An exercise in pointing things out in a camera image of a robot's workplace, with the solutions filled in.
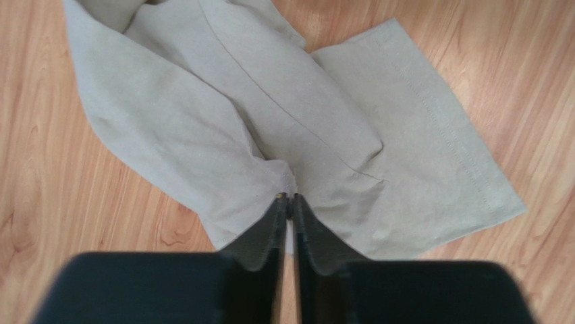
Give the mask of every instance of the fabric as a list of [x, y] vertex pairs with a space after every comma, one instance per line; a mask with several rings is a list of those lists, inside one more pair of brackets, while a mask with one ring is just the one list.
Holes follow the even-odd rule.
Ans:
[[395, 20], [309, 55], [269, 0], [142, 2], [64, 0], [78, 91], [102, 142], [217, 248], [278, 192], [376, 259], [525, 210]]

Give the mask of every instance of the gray cloth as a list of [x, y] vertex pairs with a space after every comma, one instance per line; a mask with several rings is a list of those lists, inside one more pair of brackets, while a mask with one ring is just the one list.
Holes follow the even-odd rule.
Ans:
[[307, 54], [268, 0], [64, 0], [102, 142], [196, 211], [217, 248], [278, 192], [376, 259], [525, 210], [395, 21]]

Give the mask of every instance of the wood surface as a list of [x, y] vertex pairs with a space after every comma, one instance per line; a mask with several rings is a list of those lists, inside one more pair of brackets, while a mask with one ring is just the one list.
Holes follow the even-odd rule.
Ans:
[[[274, 2], [309, 51], [399, 20], [530, 209], [423, 257], [502, 263], [542, 323], [575, 323], [575, 3]], [[60, 0], [0, 0], [0, 86], [0, 322], [27, 323], [81, 251], [213, 250], [193, 211], [93, 134]], [[285, 283], [282, 323], [295, 323]]]

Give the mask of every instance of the black metal part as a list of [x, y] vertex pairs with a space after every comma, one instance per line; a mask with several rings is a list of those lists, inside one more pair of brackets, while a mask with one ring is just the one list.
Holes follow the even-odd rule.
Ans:
[[299, 323], [534, 323], [500, 266], [371, 261], [285, 194], [216, 253], [77, 256], [34, 323], [278, 323], [287, 219]]

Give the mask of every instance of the folded fabric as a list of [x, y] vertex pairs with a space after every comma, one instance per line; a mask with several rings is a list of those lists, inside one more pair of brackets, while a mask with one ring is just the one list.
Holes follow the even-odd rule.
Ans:
[[396, 21], [311, 56], [268, 0], [65, 0], [102, 142], [196, 211], [217, 248], [278, 192], [378, 259], [524, 211]]

